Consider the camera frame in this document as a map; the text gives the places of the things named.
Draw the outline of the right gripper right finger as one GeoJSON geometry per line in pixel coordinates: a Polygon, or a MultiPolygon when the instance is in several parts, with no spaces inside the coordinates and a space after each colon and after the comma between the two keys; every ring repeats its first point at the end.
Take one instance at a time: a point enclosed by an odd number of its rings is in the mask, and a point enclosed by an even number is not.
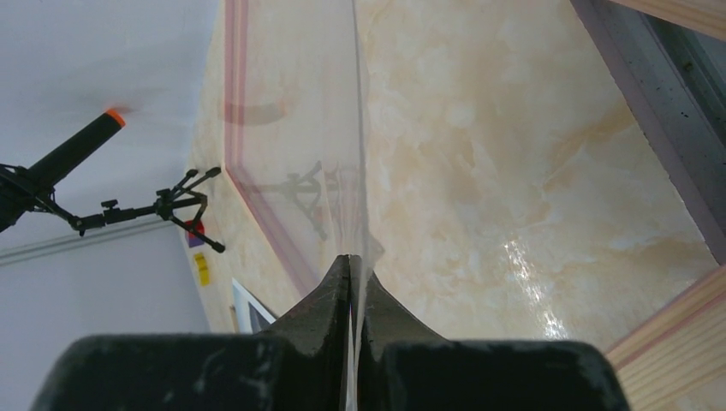
{"type": "Polygon", "coordinates": [[[616,372],[577,341],[451,340],[350,258],[360,410],[628,410],[616,372]]]}

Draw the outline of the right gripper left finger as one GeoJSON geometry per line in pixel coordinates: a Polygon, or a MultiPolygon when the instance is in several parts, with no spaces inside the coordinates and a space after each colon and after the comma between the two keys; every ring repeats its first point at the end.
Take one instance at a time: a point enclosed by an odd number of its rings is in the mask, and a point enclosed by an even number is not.
{"type": "Polygon", "coordinates": [[[342,410],[351,264],[254,334],[92,335],[71,343],[34,410],[342,410]]]}

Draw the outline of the blue landscape photo print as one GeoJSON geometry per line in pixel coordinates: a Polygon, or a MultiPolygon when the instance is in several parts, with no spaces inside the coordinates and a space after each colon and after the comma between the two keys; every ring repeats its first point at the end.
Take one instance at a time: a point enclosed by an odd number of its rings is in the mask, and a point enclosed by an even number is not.
{"type": "Polygon", "coordinates": [[[277,321],[277,316],[236,279],[232,280],[234,326],[241,334],[256,334],[277,321]]]}

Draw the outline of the clear acrylic frame sheet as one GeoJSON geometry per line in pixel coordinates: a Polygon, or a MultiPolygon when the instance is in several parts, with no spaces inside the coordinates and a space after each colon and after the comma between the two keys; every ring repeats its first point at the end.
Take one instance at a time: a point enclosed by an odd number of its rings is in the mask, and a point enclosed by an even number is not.
{"type": "Polygon", "coordinates": [[[352,1],[224,5],[224,163],[281,267],[294,410],[354,407],[351,278],[368,253],[352,1]]]}

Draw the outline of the pink wooden picture frame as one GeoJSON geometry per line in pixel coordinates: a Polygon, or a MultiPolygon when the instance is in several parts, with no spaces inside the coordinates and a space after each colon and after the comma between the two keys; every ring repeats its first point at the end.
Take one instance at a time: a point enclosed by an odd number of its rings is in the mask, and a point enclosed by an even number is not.
{"type": "Polygon", "coordinates": [[[634,409],[694,408],[725,395],[725,4],[576,8],[717,262],[610,356],[634,409]]]}

